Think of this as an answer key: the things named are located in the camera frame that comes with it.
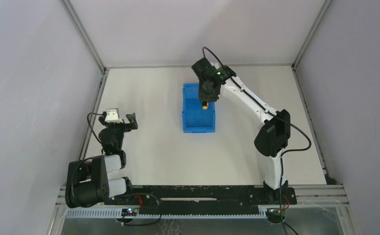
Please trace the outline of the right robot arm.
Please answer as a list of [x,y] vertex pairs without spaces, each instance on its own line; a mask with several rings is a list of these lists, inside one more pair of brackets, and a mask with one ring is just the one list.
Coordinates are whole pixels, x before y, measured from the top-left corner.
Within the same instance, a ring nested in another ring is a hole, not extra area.
[[277,111],[266,104],[228,66],[216,67],[202,58],[191,69],[199,80],[198,99],[202,104],[225,97],[254,119],[259,128],[254,146],[267,163],[264,188],[271,197],[280,197],[288,187],[283,173],[282,153],[291,136],[289,112]]

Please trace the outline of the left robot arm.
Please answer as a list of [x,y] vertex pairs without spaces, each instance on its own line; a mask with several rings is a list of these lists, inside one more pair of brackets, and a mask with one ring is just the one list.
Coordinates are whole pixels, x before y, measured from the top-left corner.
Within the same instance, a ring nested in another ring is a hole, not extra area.
[[131,195],[133,186],[128,177],[108,177],[109,173],[125,168],[124,136],[138,128],[135,113],[127,114],[126,118],[128,122],[119,118],[114,110],[98,115],[104,128],[94,136],[101,144],[102,153],[69,163],[65,191],[69,208],[88,208],[98,203],[113,205],[116,198]]

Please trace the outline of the black yellow screwdriver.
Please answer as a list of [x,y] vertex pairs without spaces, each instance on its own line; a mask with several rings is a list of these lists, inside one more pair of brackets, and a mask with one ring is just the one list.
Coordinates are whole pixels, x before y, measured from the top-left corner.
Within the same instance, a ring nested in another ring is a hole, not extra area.
[[203,110],[207,110],[207,109],[208,109],[209,102],[207,102],[207,101],[202,101],[201,104],[202,104],[202,109],[203,109]]

